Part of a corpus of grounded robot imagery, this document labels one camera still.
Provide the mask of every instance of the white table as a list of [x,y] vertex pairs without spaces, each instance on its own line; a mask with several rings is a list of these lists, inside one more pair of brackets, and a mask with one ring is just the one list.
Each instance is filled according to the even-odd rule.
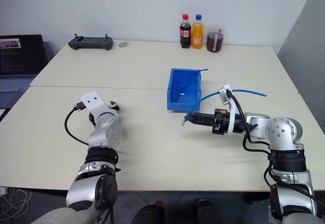
[[[184,113],[167,111],[165,90],[84,87],[28,89],[0,123],[0,185],[70,187],[87,147],[66,134],[63,122],[80,96],[91,90],[121,106],[125,135],[118,148],[119,190],[269,190],[263,180],[265,154],[245,151],[243,135],[214,135],[210,127],[189,122],[181,126]],[[244,111],[287,116],[301,123],[314,189],[325,189],[321,163],[325,137],[301,96],[279,92],[266,98],[245,93],[236,97]],[[202,102],[201,108],[213,113],[223,107],[216,96]],[[88,111],[74,113],[69,129],[88,141],[93,131]]]
[[41,71],[32,86],[167,89],[171,68],[205,69],[202,90],[232,88],[297,92],[270,46],[228,46],[220,53],[181,49],[178,43],[128,41],[112,50],[68,45]]

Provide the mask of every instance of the blue plastic bin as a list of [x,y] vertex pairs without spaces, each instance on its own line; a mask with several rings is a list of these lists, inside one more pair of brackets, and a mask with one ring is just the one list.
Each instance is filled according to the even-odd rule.
[[[188,111],[201,99],[201,70],[172,68],[167,90],[167,109]],[[194,111],[200,110],[198,104]]]

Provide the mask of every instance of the laptop keyboard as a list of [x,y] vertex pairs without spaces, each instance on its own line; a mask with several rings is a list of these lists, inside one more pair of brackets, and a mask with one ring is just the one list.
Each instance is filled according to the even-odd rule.
[[26,91],[33,78],[0,79],[0,92]]

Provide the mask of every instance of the laptop screen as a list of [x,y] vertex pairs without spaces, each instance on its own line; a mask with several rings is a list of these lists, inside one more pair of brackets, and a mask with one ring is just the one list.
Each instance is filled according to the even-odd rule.
[[36,75],[47,59],[41,35],[0,36],[0,75]]

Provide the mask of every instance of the black remote controller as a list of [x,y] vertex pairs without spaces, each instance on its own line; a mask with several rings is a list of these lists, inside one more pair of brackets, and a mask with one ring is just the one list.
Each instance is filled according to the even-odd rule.
[[92,38],[77,36],[75,34],[75,37],[68,42],[68,45],[74,50],[78,48],[102,48],[110,50],[113,45],[113,40],[107,35],[103,38]]

